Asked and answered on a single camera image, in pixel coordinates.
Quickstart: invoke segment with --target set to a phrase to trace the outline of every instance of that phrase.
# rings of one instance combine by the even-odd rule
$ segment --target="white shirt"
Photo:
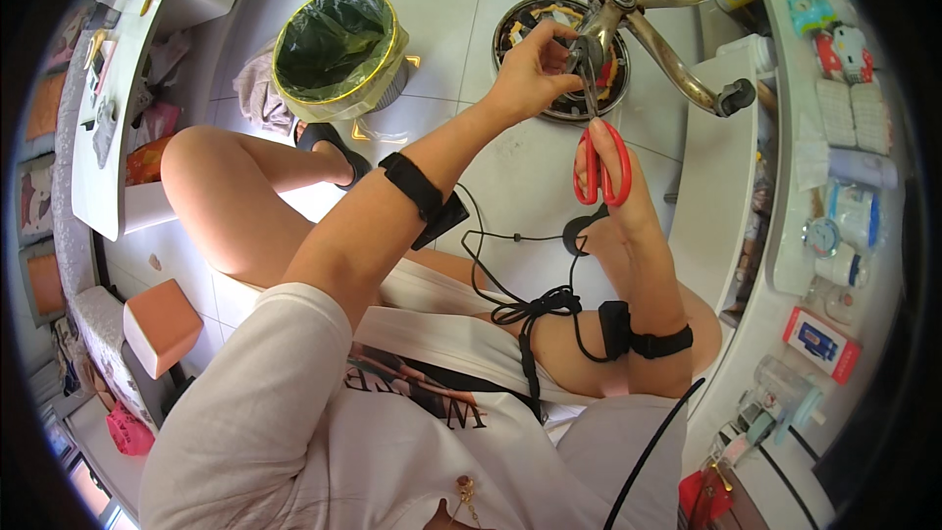
[[[469,405],[390,384],[360,368],[369,348],[355,344],[359,361],[347,362],[352,339],[322,291],[263,293],[164,422],[144,470],[141,527],[422,528],[441,499],[455,511],[456,479],[469,476],[484,528],[601,528],[676,403],[596,401],[554,446],[514,396],[475,393]],[[685,421],[686,408],[615,527],[677,526]],[[466,507],[457,520],[476,527]]]

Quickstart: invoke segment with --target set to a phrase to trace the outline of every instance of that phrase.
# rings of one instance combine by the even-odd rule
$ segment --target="green garbage bag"
[[[380,102],[408,42],[389,0],[309,0],[278,35],[272,76],[300,119],[350,119]]]

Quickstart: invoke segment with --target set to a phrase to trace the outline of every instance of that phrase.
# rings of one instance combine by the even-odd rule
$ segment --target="round metal tray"
[[[513,26],[513,22],[526,11],[546,8],[551,4],[569,7],[583,16],[589,12],[589,7],[578,0],[524,0],[514,5],[511,10],[501,18],[497,29],[494,31],[491,54],[495,69],[500,70],[500,64],[503,62],[504,54],[511,48],[510,30]],[[628,46],[626,46],[625,41],[619,33],[615,34],[610,49],[614,50],[615,59],[618,60],[618,71],[615,74],[615,81],[612,83],[608,97],[598,101],[600,116],[611,111],[622,97],[625,96],[625,93],[628,91],[628,79],[631,76],[631,62],[628,57]],[[559,98],[554,100],[549,105],[548,109],[541,114],[565,123],[585,123],[589,121],[586,101],[582,91],[560,95]]]

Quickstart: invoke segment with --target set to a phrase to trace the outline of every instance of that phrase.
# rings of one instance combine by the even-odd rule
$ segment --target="person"
[[[554,36],[575,32],[541,22],[484,99],[401,150],[443,200],[495,136],[581,88]],[[617,191],[614,146],[598,120],[590,127]],[[583,222],[583,251],[628,302],[635,332],[689,324],[692,347],[595,362],[578,349],[571,316],[544,315],[530,335],[538,420],[526,404],[521,324],[491,321],[467,259],[407,251],[426,224],[383,170],[358,170],[329,137],[302,151],[183,130],[162,162],[171,204],[210,265],[264,291],[164,422],[144,470],[141,527],[601,528],[720,345],[716,316],[677,282],[629,153],[628,200]],[[355,187],[314,226],[277,192],[319,181]],[[585,348],[605,356],[598,313],[576,319]],[[676,527],[685,421],[682,408],[614,527]]]

